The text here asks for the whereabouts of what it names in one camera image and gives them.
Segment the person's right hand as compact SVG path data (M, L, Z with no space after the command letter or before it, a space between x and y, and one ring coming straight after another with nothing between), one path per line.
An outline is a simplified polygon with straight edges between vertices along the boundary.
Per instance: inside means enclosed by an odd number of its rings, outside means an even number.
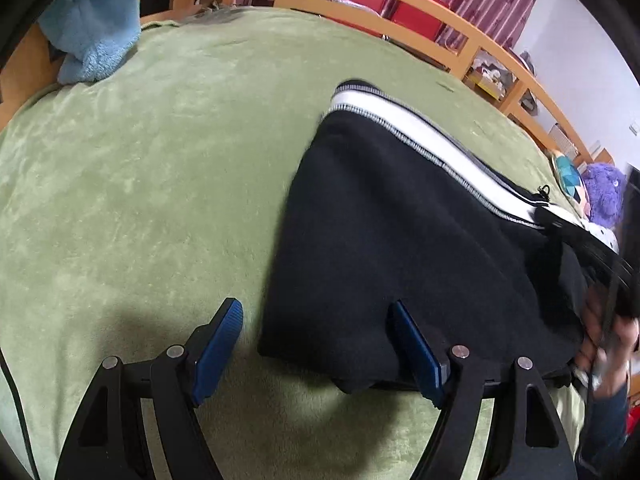
M599 382L593 388L596 399L612 398L627 388L629 363L639 337L638 320L618 315L614 316L608 334L602 334L606 296L608 293L600 284L588 288L582 308L582 324L586 333L575 356L578 370L589 372L593 364L600 366Z

